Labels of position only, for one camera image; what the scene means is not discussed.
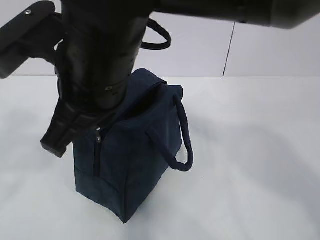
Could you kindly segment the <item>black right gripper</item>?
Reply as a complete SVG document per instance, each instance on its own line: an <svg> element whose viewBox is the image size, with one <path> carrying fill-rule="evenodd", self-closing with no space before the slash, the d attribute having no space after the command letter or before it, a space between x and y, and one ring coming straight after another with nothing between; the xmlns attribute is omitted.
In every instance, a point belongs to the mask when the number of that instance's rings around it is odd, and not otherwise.
<svg viewBox="0 0 320 240"><path fill-rule="evenodd" d="M81 133L122 104L153 11L150 0L63 0L57 105L43 149L61 158Z"/></svg>

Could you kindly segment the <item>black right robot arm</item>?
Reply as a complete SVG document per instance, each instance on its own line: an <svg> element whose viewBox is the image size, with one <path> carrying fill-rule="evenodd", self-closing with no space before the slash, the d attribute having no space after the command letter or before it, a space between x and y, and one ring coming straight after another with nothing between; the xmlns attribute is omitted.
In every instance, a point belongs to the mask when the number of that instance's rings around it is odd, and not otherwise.
<svg viewBox="0 0 320 240"><path fill-rule="evenodd" d="M41 146L62 157L80 134L123 102L151 13L292 29L320 12L317 0L64 0L55 71L59 100Z"/></svg>

